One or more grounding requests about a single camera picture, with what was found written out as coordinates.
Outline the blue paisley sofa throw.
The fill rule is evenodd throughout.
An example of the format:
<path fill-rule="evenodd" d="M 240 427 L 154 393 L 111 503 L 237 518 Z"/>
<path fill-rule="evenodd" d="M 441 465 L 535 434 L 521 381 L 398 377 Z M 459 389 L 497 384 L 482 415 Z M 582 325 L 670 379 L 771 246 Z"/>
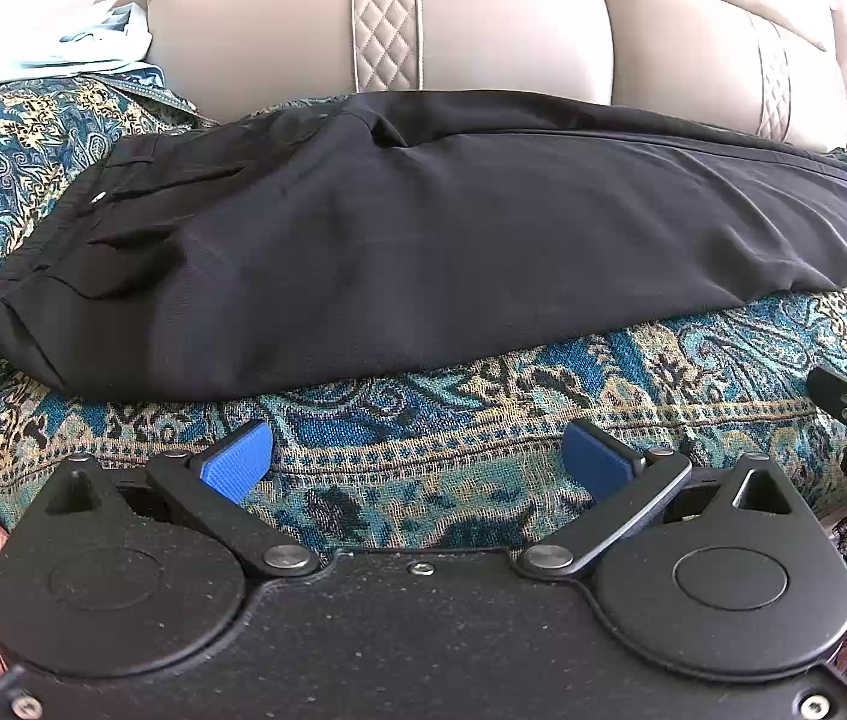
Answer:
<path fill-rule="evenodd" d="M 807 396 L 816 366 L 847 377 L 847 288 L 428 374 L 206 405 L 86 403 L 0 361 L 0 523 L 13 527 L 65 458 L 140 465 L 163 450 L 202 449 L 252 419 L 272 426 L 277 456 L 247 507 L 314 548 L 498 546 L 547 535 L 586 504 L 560 468 L 573 418 L 700 465 L 770 455 L 827 512 L 846 493 L 846 433 Z"/>

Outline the beige leather sofa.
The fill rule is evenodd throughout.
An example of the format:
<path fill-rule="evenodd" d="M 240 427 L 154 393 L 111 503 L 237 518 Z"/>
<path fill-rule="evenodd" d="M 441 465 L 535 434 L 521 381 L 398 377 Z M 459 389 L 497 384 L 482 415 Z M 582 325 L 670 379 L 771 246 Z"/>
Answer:
<path fill-rule="evenodd" d="M 522 89 L 847 149 L 847 0 L 130 0 L 229 122 L 353 91 Z"/>

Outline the light blue cloth pile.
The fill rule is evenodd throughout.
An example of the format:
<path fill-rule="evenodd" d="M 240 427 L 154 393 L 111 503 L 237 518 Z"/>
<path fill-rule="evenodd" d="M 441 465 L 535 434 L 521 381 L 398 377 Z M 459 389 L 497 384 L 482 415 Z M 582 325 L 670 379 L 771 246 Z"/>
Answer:
<path fill-rule="evenodd" d="M 94 5 L 59 36 L 36 34 L 0 47 L 0 85 L 143 62 L 151 46 L 148 16 L 138 4 Z"/>

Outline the black pants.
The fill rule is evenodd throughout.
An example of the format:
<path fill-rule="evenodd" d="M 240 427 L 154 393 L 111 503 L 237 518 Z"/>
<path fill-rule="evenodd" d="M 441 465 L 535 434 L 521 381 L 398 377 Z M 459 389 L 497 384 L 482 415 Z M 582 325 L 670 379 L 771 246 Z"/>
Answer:
<path fill-rule="evenodd" d="M 847 286 L 847 165 L 510 91 L 370 93 L 88 167 L 0 265 L 0 358 L 225 401 Z"/>

